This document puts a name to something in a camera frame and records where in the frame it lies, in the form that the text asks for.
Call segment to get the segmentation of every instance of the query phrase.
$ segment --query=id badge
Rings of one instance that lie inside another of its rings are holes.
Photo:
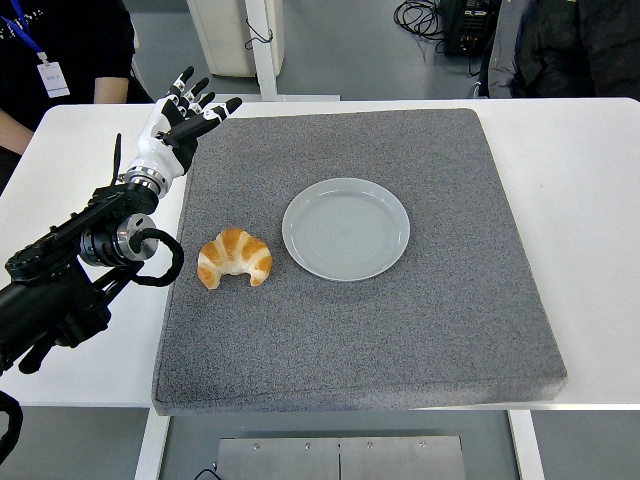
[[[44,87],[47,89],[49,98],[69,95],[69,87],[67,87],[67,82],[64,79],[58,62],[49,62],[49,64],[41,63],[38,65],[38,71],[42,77],[42,83],[44,83]]]

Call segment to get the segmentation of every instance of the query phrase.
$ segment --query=lanyard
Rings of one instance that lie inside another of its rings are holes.
[[[20,23],[21,25],[24,26],[23,27],[24,29],[20,28],[18,25],[16,25],[15,22],[11,20],[8,20],[2,16],[0,16],[0,18],[2,18],[8,25],[11,26],[11,28],[13,28],[13,30],[16,32],[16,35],[18,35],[22,39],[22,41],[26,43],[29,46],[29,48],[31,48],[31,50],[36,52],[38,54],[38,57],[40,57],[40,59],[43,62],[48,63],[47,56],[45,55],[42,48],[40,48],[38,44],[35,42],[35,40],[31,38],[31,31],[29,30],[29,25],[27,24],[27,20],[24,18],[24,13],[22,12],[22,7],[20,6],[20,2],[18,0],[11,0],[11,4],[13,5],[13,9],[18,14],[18,17],[20,17]]]

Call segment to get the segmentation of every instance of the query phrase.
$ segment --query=gray foam pad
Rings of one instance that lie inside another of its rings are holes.
[[[356,177],[405,206],[386,272],[333,282],[301,268],[281,227],[293,198]],[[241,227],[273,269],[207,290],[202,246]],[[564,363],[480,122],[471,110],[234,119],[200,140],[158,348],[160,414],[406,409],[553,398]]]

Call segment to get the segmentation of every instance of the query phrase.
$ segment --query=blue lanyard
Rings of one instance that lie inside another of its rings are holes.
[[[20,17],[20,22],[24,26],[24,30],[16,25],[15,22],[8,20],[2,16],[0,16],[0,18],[2,18],[8,25],[11,26],[11,28],[13,28],[13,30],[16,32],[16,35],[18,35],[22,39],[22,41],[26,43],[29,48],[31,48],[31,50],[36,53],[42,53],[43,50],[38,46],[35,40],[31,38],[31,31],[29,30],[27,20],[24,18],[24,13],[22,12],[20,2],[18,0],[11,0],[11,4],[13,5],[13,9],[18,14],[18,17]]]

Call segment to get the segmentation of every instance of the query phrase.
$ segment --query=gray floor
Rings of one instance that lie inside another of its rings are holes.
[[[191,15],[133,3],[142,79],[154,98],[188,65],[209,71]],[[393,22],[398,0],[284,0],[284,61],[278,92],[342,100],[468,98],[478,60],[435,53]],[[159,34],[171,28],[171,35]],[[258,93],[254,78],[211,77],[216,93]]]
[[[435,53],[394,25],[400,0],[284,0],[284,94],[343,100],[468,98],[463,58]],[[207,65],[184,0],[125,0],[140,40],[136,61],[154,97],[188,65]],[[471,66],[477,70],[477,63]],[[212,78],[218,93],[257,93],[253,79]],[[548,480],[638,478],[640,412],[535,412]],[[146,411],[26,408],[20,443],[0,478],[133,478]],[[0,417],[0,432],[6,428]],[[221,438],[460,435],[469,479],[516,479],[504,412],[396,412],[180,417],[172,420],[163,479],[191,479],[217,460]]]

